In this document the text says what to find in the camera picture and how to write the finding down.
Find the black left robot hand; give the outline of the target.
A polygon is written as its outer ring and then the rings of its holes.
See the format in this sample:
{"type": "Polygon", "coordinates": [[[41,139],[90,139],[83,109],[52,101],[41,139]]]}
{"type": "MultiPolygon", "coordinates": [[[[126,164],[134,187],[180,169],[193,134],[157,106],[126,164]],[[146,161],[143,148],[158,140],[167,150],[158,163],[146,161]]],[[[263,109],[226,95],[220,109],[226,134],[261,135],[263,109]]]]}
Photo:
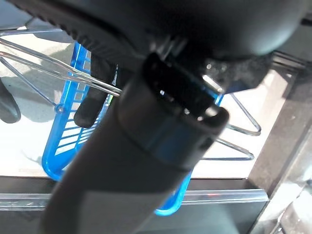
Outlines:
{"type": "Polygon", "coordinates": [[[14,0],[129,78],[55,188],[41,234],[132,234],[226,126],[203,75],[264,77],[306,0],[14,0]]]}

